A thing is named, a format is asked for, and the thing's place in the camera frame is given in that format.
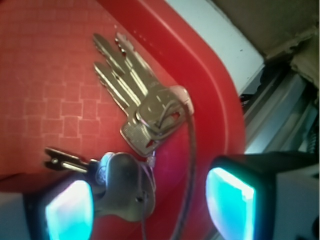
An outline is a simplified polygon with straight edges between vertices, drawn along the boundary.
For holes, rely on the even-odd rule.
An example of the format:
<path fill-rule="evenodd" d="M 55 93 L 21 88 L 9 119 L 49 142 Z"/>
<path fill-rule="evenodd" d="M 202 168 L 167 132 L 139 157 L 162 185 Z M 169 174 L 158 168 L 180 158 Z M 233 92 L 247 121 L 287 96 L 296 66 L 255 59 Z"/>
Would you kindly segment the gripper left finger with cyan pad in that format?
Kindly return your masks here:
<path fill-rule="evenodd" d="M 95 207 L 92 186 L 79 173 L 67 173 L 23 195 L 32 240 L 89 240 Z"/>

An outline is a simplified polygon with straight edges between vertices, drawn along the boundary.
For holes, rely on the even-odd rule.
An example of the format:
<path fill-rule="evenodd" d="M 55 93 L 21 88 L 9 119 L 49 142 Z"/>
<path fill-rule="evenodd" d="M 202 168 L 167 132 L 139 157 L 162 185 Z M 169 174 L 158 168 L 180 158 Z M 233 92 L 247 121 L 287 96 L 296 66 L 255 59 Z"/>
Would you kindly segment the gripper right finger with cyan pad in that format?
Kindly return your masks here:
<path fill-rule="evenodd" d="M 319 157 L 300 151 L 221 155 L 207 173 L 210 218 L 226 240 L 317 240 Z"/>

